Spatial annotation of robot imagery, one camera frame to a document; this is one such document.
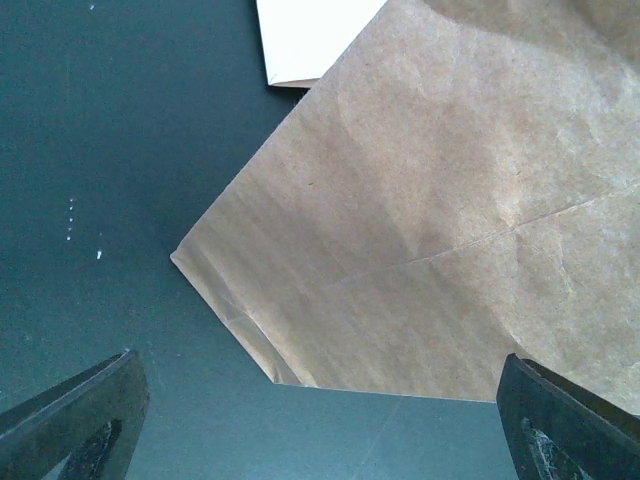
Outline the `large brown paper bag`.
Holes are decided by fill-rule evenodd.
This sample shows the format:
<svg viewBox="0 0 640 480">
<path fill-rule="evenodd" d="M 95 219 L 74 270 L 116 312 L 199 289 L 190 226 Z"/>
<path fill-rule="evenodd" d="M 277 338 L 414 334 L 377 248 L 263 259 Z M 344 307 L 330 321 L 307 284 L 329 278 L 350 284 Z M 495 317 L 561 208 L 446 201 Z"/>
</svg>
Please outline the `large brown paper bag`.
<svg viewBox="0 0 640 480">
<path fill-rule="evenodd" d="M 386 3 L 172 261 L 276 383 L 637 412 L 638 3 Z"/>
</svg>

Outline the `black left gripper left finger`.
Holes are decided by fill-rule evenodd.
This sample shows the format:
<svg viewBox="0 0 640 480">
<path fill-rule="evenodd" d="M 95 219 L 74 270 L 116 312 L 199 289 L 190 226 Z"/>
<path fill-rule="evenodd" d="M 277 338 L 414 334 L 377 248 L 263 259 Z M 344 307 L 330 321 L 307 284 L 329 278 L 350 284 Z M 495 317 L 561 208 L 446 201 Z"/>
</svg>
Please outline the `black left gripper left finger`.
<svg viewBox="0 0 640 480">
<path fill-rule="evenodd" d="M 129 350 L 1 414 L 1 477 L 126 477 L 149 407 L 139 353 Z"/>
</svg>

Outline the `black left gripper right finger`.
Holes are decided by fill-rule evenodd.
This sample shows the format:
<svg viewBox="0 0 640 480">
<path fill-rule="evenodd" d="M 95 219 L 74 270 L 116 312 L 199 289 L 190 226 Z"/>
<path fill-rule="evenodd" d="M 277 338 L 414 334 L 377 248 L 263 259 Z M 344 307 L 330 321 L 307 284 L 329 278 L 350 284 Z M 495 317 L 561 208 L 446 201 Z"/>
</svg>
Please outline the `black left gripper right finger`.
<svg viewBox="0 0 640 480">
<path fill-rule="evenodd" d="M 520 479 L 639 477 L 639 418 L 537 362 L 508 355 L 496 401 Z"/>
</svg>

